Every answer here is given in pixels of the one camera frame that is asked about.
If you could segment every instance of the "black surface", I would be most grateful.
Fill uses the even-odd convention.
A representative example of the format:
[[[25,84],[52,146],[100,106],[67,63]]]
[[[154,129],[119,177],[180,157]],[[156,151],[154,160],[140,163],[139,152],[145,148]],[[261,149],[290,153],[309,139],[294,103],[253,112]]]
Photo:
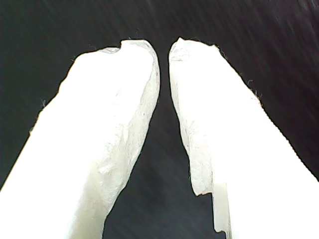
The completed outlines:
[[[319,178],[317,0],[2,0],[0,8],[0,185],[74,56],[144,38],[159,57],[159,103],[104,237],[224,238],[213,229],[211,197],[191,190],[170,98],[167,54],[179,36],[221,47]]]

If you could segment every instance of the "black background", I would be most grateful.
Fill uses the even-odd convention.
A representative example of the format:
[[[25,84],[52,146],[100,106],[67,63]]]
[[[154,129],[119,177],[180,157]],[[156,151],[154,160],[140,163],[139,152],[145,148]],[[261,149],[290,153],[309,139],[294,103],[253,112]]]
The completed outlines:
[[[146,39],[159,57],[159,103],[104,237],[224,238],[213,229],[211,196],[192,192],[170,98],[167,54],[180,36],[222,49],[319,179],[317,0],[2,0],[0,10],[0,185],[75,56]]]

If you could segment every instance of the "dark floor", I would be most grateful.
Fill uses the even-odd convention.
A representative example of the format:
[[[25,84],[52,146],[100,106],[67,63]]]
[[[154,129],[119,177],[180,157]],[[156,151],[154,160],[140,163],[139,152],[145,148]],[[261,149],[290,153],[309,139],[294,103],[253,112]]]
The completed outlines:
[[[319,0],[2,0],[0,20],[0,185],[75,56],[129,38],[158,53],[159,103],[105,238],[225,237],[214,232],[211,196],[190,186],[168,82],[179,36],[221,47],[319,179]]]

